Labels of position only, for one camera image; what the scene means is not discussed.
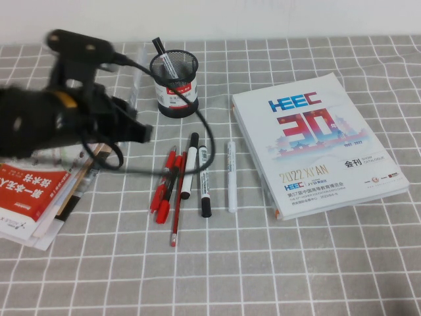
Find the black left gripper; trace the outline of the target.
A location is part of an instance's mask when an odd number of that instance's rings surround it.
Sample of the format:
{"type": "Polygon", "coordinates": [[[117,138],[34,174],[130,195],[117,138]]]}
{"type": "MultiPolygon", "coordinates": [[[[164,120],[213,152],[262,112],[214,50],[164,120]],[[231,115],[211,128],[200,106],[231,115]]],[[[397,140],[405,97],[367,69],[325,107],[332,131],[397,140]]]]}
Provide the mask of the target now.
{"type": "Polygon", "coordinates": [[[148,143],[152,126],[142,124],[137,110],[127,101],[111,96],[101,84],[77,88],[80,125],[77,136],[82,144],[115,144],[118,142],[148,143]]]}

